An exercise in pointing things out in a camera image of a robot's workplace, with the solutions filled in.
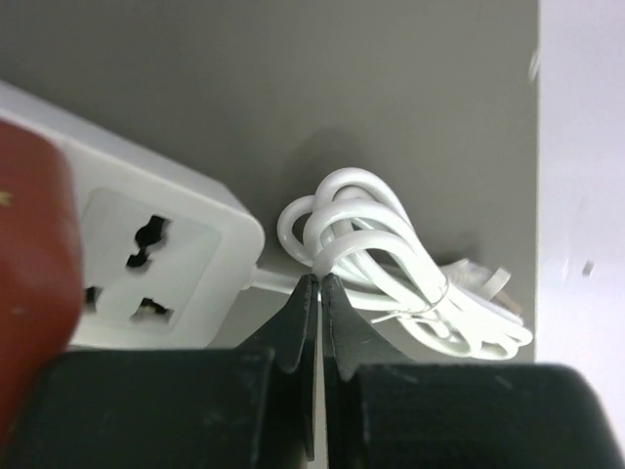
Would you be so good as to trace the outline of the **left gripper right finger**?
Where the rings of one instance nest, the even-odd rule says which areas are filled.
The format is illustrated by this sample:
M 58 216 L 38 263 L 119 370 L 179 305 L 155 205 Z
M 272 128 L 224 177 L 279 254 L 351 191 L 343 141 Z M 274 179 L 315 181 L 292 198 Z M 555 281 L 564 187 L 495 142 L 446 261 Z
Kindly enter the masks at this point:
M 320 287 L 332 468 L 620 468 L 602 406 L 555 364 L 419 363 Z

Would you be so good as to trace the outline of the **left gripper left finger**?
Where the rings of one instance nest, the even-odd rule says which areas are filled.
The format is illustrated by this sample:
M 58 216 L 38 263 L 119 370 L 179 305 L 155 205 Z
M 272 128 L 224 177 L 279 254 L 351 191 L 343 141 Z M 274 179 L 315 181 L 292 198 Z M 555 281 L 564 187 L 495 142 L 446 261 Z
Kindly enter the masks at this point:
M 302 468 L 314 457 L 319 285 L 229 349 L 68 352 L 38 374 L 13 468 Z

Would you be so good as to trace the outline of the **white power strip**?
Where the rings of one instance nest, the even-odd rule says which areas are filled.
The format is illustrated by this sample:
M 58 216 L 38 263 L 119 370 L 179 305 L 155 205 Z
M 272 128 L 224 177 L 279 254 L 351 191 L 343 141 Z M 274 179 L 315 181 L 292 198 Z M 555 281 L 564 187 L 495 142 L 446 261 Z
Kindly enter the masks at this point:
M 72 345 L 207 346 L 264 248 L 244 204 L 219 181 L 10 84 L 1 116 L 50 140 L 72 169 L 85 286 Z

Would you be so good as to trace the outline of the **dark red cube adapter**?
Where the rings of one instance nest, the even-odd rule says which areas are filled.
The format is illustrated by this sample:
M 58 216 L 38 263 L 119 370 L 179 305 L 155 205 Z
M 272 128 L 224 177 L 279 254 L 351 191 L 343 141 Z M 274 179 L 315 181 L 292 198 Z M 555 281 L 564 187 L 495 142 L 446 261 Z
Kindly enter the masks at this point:
M 83 302 L 71 170 L 47 139 L 1 123 L 1 425 L 62 351 Z

